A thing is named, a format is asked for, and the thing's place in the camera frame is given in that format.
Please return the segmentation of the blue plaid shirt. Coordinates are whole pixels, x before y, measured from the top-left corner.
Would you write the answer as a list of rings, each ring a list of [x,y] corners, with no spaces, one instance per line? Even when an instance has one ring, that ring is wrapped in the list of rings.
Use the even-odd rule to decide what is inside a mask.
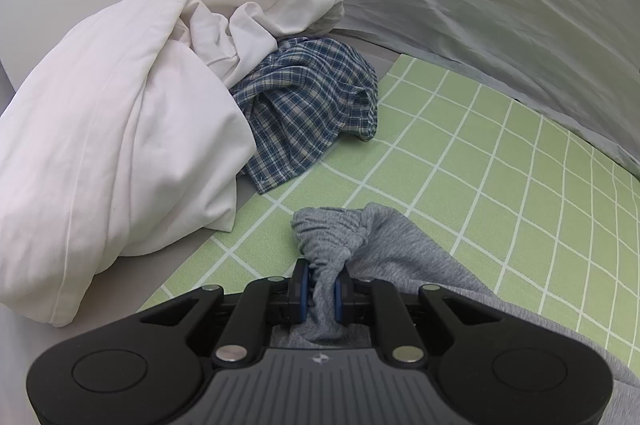
[[[303,174],[341,134],[369,141],[378,130],[375,69],[330,37],[281,41],[231,94],[256,143],[242,174],[260,194]]]

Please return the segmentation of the green grid mat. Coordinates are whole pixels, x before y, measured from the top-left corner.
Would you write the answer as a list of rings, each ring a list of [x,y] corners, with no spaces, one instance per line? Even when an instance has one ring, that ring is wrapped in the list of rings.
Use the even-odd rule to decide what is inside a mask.
[[[300,177],[250,198],[229,233],[150,297],[206,282],[230,293],[288,275],[304,207],[393,207],[497,295],[639,365],[639,182],[520,102],[402,56],[378,86],[378,132],[345,138]]]

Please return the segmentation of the white crumpled cloth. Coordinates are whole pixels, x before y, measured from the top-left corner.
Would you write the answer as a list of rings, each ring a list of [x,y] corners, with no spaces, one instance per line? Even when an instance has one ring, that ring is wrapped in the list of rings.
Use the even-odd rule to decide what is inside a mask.
[[[1,117],[1,301],[64,327],[99,273],[229,231],[255,154],[231,90],[344,0],[122,0],[38,63]]]

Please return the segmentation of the grey knit garment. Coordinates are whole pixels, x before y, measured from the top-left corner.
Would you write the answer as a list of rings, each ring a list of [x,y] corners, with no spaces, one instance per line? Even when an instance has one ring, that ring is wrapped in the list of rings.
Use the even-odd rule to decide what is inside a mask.
[[[275,327],[271,346],[318,349],[371,345],[367,327],[343,327],[335,321],[334,283],[342,269],[357,279],[389,281],[407,294],[416,293],[423,284],[434,283],[596,350],[614,379],[613,396],[601,422],[639,422],[639,379],[629,367],[589,338],[500,299],[400,211],[375,203],[357,209],[304,208],[296,211],[291,227],[298,250],[309,261],[316,281],[314,307],[304,323],[289,329]]]

